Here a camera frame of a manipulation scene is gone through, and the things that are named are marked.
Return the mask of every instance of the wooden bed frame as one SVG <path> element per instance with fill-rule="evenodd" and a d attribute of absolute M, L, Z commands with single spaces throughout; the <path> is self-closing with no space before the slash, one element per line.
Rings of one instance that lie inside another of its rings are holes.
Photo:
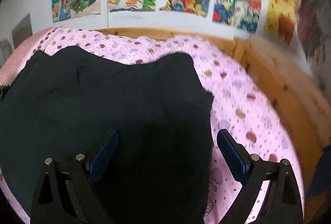
<path fill-rule="evenodd" d="M 299 67 L 263 38 L 227 40 L 211 35 L 157 28 L 109 28 L 101 33 L 167 40 L 176 35 L 197 35 L 209 40 L 239 62 L 269 98 L 292 139 L 307 193 L 322 148 L 331 143 L 331 108 L 322 92 Z M 305 199 L 305 223 L 325 202 L 325 195 Z"/>

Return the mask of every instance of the black cloth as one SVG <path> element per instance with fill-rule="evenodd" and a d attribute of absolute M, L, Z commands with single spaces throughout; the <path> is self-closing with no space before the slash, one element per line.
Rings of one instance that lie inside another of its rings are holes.
<path fill-rule="evenodd" d="M 47 157 L 72 159 L 111 128 L 119 146 L 95 193 L 117 223 L 203 223 L 212 94 L 191 57 L 124 65 L 71 46 L 37 51 L 0 101 L 0 166 L 30 214 Z"/>

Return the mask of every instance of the blue gripper pad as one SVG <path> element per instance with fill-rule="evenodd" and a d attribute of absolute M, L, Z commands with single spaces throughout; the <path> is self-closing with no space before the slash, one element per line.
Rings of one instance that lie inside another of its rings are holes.
<path fill-rule="evenodd" d="M 249 154 L 242 144 L 236 143 L 226 129 L 217 134 L 217 145 L 235 181 L 246 184 L 250 169 Z"/>
<path fill-rule="evenodd" d="M 117 131 L 113 130 L 92 161 L 87 163 L 86 169 L 90 174 L 87 180 L 90 185 L 93 185 L 96 181 L 99 181 L 102 178 L 105 169 L 115 153 L 118 143 L 119 134 Z"/>

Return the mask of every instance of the pink bedsheet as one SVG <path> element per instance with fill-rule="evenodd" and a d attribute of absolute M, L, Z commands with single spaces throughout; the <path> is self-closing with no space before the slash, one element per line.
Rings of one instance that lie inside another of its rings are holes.
<path fill-rule="evenodd" d="M 167 41 L 155 41 L 147 37 L 132 39 L 106 36 L 90 30 L 56 28 L 55 31 L 50 29 L 31 48 L 19 71 L 24 68 L 26 61 L 37 49 L 53 55 L 71 45 L 79 46 L 96 56 L 124 64 L 148 63 L 177 51 L 191 55 L 201 84 L 214 95 L 211 129 L 215 147 L 212 153 L 205 223 L 217 224 L 241 189 L 241 184 L 233 179 L 217 147 L 216 136 L 218 130 L 223 128 L 228 129 L 234 139 L 244 145 L 250 154 L 255 153 L 264 160 L 275 162 L 282 158 L 289 159 L 298 182 L 303 205 L 300 165 L 291 140 L 279 123 L 277 113 L 245 70 L 211 43 L 196 36 L 176 36 Z M 0 186 L 6 192 L 5 181 L 0 181 Z M 267 186 L 268 182 L 264 182 L 247 223 L 254 221 L 257 217 Z M 29 223 L 29 218 L 8 190 L 6 196 L 21 218 Z"/>

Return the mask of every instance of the metal screw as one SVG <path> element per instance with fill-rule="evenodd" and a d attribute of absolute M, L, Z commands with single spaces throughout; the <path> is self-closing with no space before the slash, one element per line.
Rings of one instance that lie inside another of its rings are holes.
<path fill-rule="evenodd" d="M 52 162 L 52 159 L 51 158 L 45 159 L 45 164 L 49 165 L 49 164 L 51 164 L 51 162 Z"/>
<path fill-rule="evenodd" d="M 76 160 L 82 160 L 83 158 L 85 158 L 84 154 L 78 154 L 76 156 Z"/>
<path fill-rule="evenodd" d="M 260 157 L 257 154 L 252 154 L 251 159 L 254 160 L 254 161 L 258 161 L 260 159 Z"/>
<path fill-rule="evenodd" d="M 289 162 L 287 159 L 283 159 L 283 160 L 282 160 L 282 163 L 283 163 L 284 165 L 289 165 L 289 164 L 290 164 L 290 162 Z"/>

